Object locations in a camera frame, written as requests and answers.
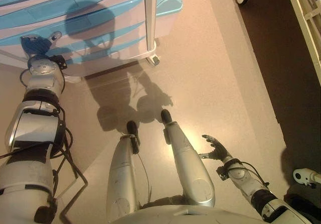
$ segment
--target floor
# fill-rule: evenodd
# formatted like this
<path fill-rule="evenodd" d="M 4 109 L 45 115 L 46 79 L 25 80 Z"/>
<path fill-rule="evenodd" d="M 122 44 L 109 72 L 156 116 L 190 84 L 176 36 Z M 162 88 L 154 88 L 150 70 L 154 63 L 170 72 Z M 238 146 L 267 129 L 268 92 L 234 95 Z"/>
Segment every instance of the floor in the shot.
<path fill-rule="evenodd" d="M 139 125 L 140 156 L 152 186 L 151 200 L 182 193 L 171 147 L 165 143 L 160 112 L 167 108 L 198 152 L 211 147 L 201 137 L 216 137 L 235 157 L 250 162 L 272 192 L 283 197 L 288 183 L 281 154 L 286 148 L 280 125 L 238 6 L 234 0 L 183 0 L 170 35 L 157 41 L 160 65 L 142 60 L 126 68 L 68 83 L 61 105 L 74 135 L 72 154 L 89 186 L 71 207 L 72 223 L 106 223 L 108 172 L 114 148 L 125 124 Z M 20 69 L 0 66 L 1 106 L 6 109 L 0 135 L 11 120 L 24 93 Z M 147 199 L 143 167 L 134 156 L 138 199 Z M 215 185 L 216 207 L 254 218 L 260 216 L 230 180 L 216 173 L 218 161 L 204 161 Z M 81 186 L 72 182 L 68 165 L 62 170 L 60 206 Z M 54 223 L 60 223 L 58 215 Z"/>
<path fill-rule="evenodd" d="M 283 132 L 287 193 L 321 208 L 321 186 L 299 185 L 291 174 L 321 171 L 321 87 L 293 7 L 290 0 L 250 0 L 240 12 Z"/>

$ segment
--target beige floor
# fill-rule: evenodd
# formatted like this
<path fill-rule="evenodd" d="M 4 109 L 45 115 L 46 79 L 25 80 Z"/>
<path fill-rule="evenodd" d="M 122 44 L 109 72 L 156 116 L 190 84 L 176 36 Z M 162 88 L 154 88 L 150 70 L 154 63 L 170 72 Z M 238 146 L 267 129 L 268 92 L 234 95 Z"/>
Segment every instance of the beige floor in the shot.
<path fill-rule="evenodd" d="M 109 165 L 129 118 L 139 124 L 140 155 L 152 185 L 151 199 L 182 193 L 171 147 L 159 122 L 162 107 L 171 112 L 198 152 L 211 151 L 202 134 L 215 136 L 232 155 L 255 165 L 276 195 L 285 194 L 280 162 L 285 143 L 238 7 L 234 0 L 183 1 L 171 34 L 158 40 L 159 66 L 151 67 L 143 60 L 67 84 L 61 105 L 75 139 L 72 154 L 89 181 L 68 213 L 72 223 L 106 223 Z M 0 67 L 2 136 L 23 97 L 19 72 Z M 145 203 L 146 178 L 137 156 L 134 161 L 138 199 Z M 204 163 L 215 185 L 216 207 L 259 218 L 230 180 L 220 180 L 216 169 L 221 163 Z M 72 181 L 67 165 L 59 179 L 61 192 Z M 68 192 L 61 203 L 67 199 Z"/>

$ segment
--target wire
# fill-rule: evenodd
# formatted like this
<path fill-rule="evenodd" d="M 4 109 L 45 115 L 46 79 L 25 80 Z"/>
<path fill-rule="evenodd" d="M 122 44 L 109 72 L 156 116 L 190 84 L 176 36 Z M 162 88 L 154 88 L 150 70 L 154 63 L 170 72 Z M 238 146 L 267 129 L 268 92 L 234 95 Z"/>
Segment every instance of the wire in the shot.
<path fill-rule="evenodd" d="M 67 212 L 71 208 L 71 206 L 75 203 L 75 201 L 78 199 L 80 194 L 83 192 L 83 190 L 88 186 L 88 181 L 85 178 L 85 176 L 81 173 L 81 171 L 78 169 L 78 167 L 75 165 L 75 163 L 69 158 L 68 154 L 60 147 L 59 148 L 61 153 L 65 156 L 66 160 L 71 165 L 72 169 L 74 169 L 80 176 L 80 178 L 83 180 L 84 185 L 80 188 L 80 190 L 74 195 L 74 197 L 70 200 L 70 202 L 65 206 L 65 208 L 60 213 L 60 220 L 64 224 L 71 224 L 71 222 L 66 217 Z"/>
<path fill-rule="evenodd" d="M 264 185 L 266 188 L 267 188 L 267 184 L 262 180 L 262 178 L 258 175 L 258 174 L 256 174 L 254 171 L 252 171 L 252 170 L 249 170 L 249 169 L 247 169 L 247 168 L 242 168 L 242 167 L 235 167 L 235 168 L 229 168 L 229 171 L 231 171 L 231 170 L 247 170 L 247 171 L 249 171 L 249 172 L 251 172 L 252 174 L 254 174 L 257 178 L 259 178 L 259 180 L 260 180 L 260 182 L 262 183 L 262 185 Z"/>
<path fill-rule="evenodd" d="M 65 122 L 66 121 L 66 112 L 60 105 L 58 106 L 58 108 L 61 110 L 61 112 L 62 112 L 62 120 Z"/>
<path fill-rule="evenodd" d="M 20 77 L 19 77 L 19 79 L 20 79 L 20 82 L 22 83 L 22 85 L 23 86 L 25 86 L 25 87 L 27 87 L 27 85 L 24 83 L 24 81 L 22 80 L 22 76 L 24 75 L 24 73 L 25 72 L 27 72 L 29 69 L 27 68 L 27 69 L 25 69 L 25 70 L 23 70 L 21 73 L 20 73 Z"/>
<path fill-rule="evenodd" d="M 60 70 L 60 72 L 61 72 L 62 78 L 64 79 L 64 85 L 63 85 L 62 90 L 61 90 L 61 93 L 63 93 L 64 90 L 65 90 L 65 86 L 66 86 L 66 79 L 65 79 L 65 75 L 64 75 L 64 73 L 62 72 L 62 70 L 61 70 L 60 68 L 59 68 L 59 70 Z"/>
<path fill-rule="evenodd" d="M 52 142 L 52 141 L 43 141 L 43 142 L 35 143 L 34 145 L 30 145 L 30 146 L 28 146 L 28 147 L 15 149 L 15 150 L 13 150 L 13 151 L 10 152 L 10 153 L 1 155 L 1 156 L 0 156 L 0 159 L 3 159 L 3 158 L 5 158 L 5 157 L 8 157 L 8 156 L 11 156 L 11 155 L 14 155 L 14 154 L 17 154 L 17 153 L 19 153 L 19 152 L 21 152 L 21 151 L 25 151 L 25 150 L 31 149 L 31 148 L 33 148 L 33 147 L 36 147 L 36 146 L 39 146 L 39 145 L 42 145 L 42 144 L 53 144 L 53 142 Z"/>
<path fill-rule="evenodd" d="M 69 144 L 69 149 L 70 149 L 72 146 L 72 143 L 74 142 L 74 137 L 72 136 L 71 131 L 67 127 L 66 127 L 66 131 L 68 132 L 69 137 L 70 137 L 70 144 Z"/>
<path fill-rule="evenodd" d="M 254 167 L 253 165 L 251 165 L 250 163 L 244 162 L 244 161 L 241 162 L 241 163 L 251 166 L 251 167 L 253 168 L 253 170 L 256 172 L 256 174 L 258 175 L 258 177 L 259 177 L 259 179 L 261 180 L 261 182 L 263 182 L 266 187 L 270 184 L 269 182 L 263 181 L 263 178 L 260 176 L 259 172 L 255 169 L 255 167 Z"/>
<path fill-rule="evenodd" d="M 140 159 L 140 161 L 141 161 L 141 164 L 142 164 L 142 166 L 143 166 L 143 168 L 144 168 L 144 171 L 145 171 L 145 174 L 146 174 L 147 185 L 148 185 L 147 202 L 148 202 L 148 203 L 150 203 L 150 198 L 151 198 L 151 187 L 149 187 L 149 179 L 148 179 L 147 171 L 146 171 L 145 165 L 144 165 L 144 163 L 143 163 L 143 161 L 142 161 L 142 159 L 141 159 L 141 157 L 140 157 L 140 155 L 139 155 L 139 154 L 138 154 L 138 157 L 139 157 L 139 159 Z"/>
<path fill-rule="evenodd" d="M 68 128 L 66 128 L 66 132 L 68 132 L 68 134 L 69 134 L 69 136 L 70 136 L 70 143 L 68 144 L 67 137 L 65 137 L 65 139 L 64 139 L 64 145 L 65 145 L 65 148 L 66 148 L 66 149 L 70 149 L 70 147 L 71 147 L 72 144 L 73 144 L 74 138 L 73 138 L 73 135 L 72 135 L 71 131 L 70 131 Z M 62 156 L 62 155 L 63 155 L 63 154 L 61 153 L 61 154 L 59 154 L 59 155 L 57 155 L 57 156 L 52 157 L 51 159 L 60 157 L 60 156 Z M 66 158 L 64 157 L 64 158 L 62 159 L 62 161 L 61 161 L 58 169 L 57 169 L 57 170 L 54 170 L 54 189 L 53 189 L 53 196 L 55 196 L 56 191 L 57 191 L 57 187 L 58 187 L 58 181 L 59 181 L 58 174 L 59 174 L 59 172 L 60 172 L 63 164 L 65 163 L 65 161 L 66 161 Z"/>

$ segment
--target silver robot leg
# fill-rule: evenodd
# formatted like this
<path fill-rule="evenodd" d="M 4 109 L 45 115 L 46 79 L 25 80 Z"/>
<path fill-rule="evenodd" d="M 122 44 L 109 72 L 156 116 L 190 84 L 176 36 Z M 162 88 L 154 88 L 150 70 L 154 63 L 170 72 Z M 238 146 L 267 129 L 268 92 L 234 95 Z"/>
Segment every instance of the silver robot leg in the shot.
<path fill-rule="evenodd" d="M 133 132 L 122 136 L 116 146 L 111 161 L 107 189 L 107 218 L 109 223 L 137 211 L 139 208 L 132 159 L 133 154 L 139 152 L 138 147 L 139 139 Z"/>
<path fill-rule="evenodd" d="M 190 205 L 213 207 L 214 185 L 198 153 L 166 109 L 162 111 L 162 120 L 166 142 L 172 145 L 183 195 Z"/>

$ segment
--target metal pole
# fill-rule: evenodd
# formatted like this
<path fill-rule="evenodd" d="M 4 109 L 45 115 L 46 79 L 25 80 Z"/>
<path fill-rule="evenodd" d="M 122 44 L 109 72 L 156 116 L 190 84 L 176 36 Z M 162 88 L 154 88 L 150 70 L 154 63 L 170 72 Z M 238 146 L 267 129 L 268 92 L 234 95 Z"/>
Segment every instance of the metal pole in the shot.
<path fill-rule="evenodd" d="M 147 50 L 151 51 L 155 41 L 156 0 L 145 0 L 145 15 Z"/>

